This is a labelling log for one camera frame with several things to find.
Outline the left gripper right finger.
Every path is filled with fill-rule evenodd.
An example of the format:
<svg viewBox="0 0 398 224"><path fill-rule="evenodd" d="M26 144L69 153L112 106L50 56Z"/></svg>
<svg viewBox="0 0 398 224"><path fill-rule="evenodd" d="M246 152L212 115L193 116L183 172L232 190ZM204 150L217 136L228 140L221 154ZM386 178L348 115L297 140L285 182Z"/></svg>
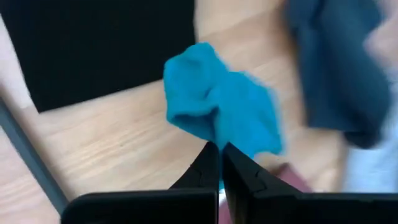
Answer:
<svg viewBox="0 0 398 224"><path fill-rule="evenodd" d="M301 192L232 144L223 149L222 170L234 224L293 224L299 219Z"/></svg>

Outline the black cloth with white label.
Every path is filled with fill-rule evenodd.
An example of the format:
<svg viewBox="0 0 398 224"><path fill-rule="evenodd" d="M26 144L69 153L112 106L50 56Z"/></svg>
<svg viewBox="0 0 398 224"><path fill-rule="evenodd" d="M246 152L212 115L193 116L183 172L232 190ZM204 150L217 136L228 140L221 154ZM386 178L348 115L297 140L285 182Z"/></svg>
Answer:
<svg viewBox="0 0 398 224"><path fill-rule="evenodd" d="M0 0L39 112L160 80L195 43L195 0Z"/></svg>

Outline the light grey cloth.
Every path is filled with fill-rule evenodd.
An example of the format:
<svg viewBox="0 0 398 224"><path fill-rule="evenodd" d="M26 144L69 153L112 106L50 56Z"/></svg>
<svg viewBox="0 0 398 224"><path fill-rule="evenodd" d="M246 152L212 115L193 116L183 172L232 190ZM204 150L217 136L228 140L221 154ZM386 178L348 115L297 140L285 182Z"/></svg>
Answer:
<svg viewBox="0 0 398 224"><path fill-rule="evenodd" d="M381 142L370 149L349 149L342 191L398 193L398 90L392 99Z"/></svg>

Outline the dark navy cloth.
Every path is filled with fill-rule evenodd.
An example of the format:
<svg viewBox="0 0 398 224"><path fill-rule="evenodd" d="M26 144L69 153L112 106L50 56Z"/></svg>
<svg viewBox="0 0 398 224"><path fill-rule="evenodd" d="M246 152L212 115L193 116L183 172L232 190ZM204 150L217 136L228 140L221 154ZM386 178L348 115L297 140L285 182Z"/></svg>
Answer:
<svg viewBox="0 0 398 224"><path fill-rule="evenodd" d="M383 69L364 48L381 23L374 0L286 0L285 18L297 45L307 124L343 132L369 148L381 138L391 107Z"/></svg>

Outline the grey clothes hanger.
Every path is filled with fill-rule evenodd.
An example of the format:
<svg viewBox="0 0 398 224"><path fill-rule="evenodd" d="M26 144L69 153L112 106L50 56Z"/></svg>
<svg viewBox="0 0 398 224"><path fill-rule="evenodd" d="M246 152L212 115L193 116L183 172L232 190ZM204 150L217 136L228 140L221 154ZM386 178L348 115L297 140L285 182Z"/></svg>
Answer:
<svg viewBox="0 0 398 224"><path fill-rule="evenodd" d="M63 193L63 190L58 185L51 172L47 169L45 162L41 159L35 147L32 145L1 96L0 125L54 209L61 215L68 205L66 195Z"/></svg>

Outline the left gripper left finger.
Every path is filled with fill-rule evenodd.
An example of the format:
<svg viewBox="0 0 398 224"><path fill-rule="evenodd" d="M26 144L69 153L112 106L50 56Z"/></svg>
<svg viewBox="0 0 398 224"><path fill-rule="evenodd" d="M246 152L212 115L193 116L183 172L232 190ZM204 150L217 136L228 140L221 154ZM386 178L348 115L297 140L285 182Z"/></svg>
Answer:
<svg viewBox="0 0 398 224"><path fill-rule="evenodd" d="M219 188L219 151L212 142L207 142L185 173L170 187Z"/></svg>

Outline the bright teal small cloth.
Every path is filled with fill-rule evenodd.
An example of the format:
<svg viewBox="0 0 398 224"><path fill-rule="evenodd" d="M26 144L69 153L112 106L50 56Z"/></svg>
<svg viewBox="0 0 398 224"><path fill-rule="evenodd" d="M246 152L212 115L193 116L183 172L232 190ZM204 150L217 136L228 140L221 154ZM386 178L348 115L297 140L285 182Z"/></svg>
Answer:
<svg viewBox="0 0 398 224"><path fill-rule="evenodd" d="M254 77L231 71L206 43L164 68L167 121L219 149L231 143L249 157L282 152L275 94Z"/></svg>

